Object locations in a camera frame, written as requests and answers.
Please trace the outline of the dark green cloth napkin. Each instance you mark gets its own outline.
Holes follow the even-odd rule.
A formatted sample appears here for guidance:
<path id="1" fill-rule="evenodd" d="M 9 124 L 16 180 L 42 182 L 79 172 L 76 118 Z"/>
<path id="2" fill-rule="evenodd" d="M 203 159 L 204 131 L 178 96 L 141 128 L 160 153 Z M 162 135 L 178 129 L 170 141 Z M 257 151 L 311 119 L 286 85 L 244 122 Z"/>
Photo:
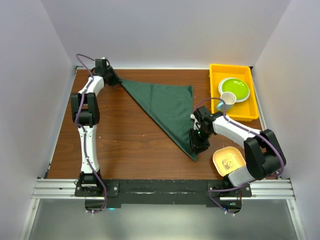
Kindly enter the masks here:
<path id="1" fill-rule="evenodd" d="M 125 91 L 144 112 L 170 137 L 188 156 L 197 162 L 192 153 L 189 130 L 193 128 L 194 89 L 191 85 L 145 83 L 123 79 Z"/>

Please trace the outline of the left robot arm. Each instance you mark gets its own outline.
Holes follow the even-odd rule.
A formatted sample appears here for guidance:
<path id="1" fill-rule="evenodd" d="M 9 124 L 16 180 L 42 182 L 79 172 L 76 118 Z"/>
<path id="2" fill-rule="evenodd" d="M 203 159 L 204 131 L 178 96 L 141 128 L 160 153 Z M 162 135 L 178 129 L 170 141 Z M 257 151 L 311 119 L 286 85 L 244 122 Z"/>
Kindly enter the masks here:
<path id="1" fill-rule="evenodd" d="M 106 192 L 100 174 L 97 157 L 96 133 L 100 122 L 97 96 L 106 86 L 121 83 L 120 78 L 107 58 L 94 60 L 94 68 L 89 69 L 84 87 L 70 96 L 71 115 L 80 137 L 81 169 L 76 190 L 89 196 L 100 196 Z"/>

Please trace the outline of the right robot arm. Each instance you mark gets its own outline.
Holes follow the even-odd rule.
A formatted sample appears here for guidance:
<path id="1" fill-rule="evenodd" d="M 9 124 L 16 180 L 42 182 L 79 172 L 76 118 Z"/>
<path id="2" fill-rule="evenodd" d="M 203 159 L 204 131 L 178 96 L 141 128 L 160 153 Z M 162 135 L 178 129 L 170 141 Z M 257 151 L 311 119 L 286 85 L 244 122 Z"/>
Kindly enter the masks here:
<path id="1" fill-rule="evenodd" d="M 189 129 L 191 153 L 197 155 L 206 151 L 212 135 L 222 135 L 244 149 L 245 164 L 227 173 L 227 181 L 222 185 L 227 196 L 235 196 L 247 183 L 262 180 L 277 171 L 282 174 L 286 159 L 272 130 L 247 127 L 223 112 L 210 113 L 205 106 L 197 108 L 190 118 L 193 121 Z"/>

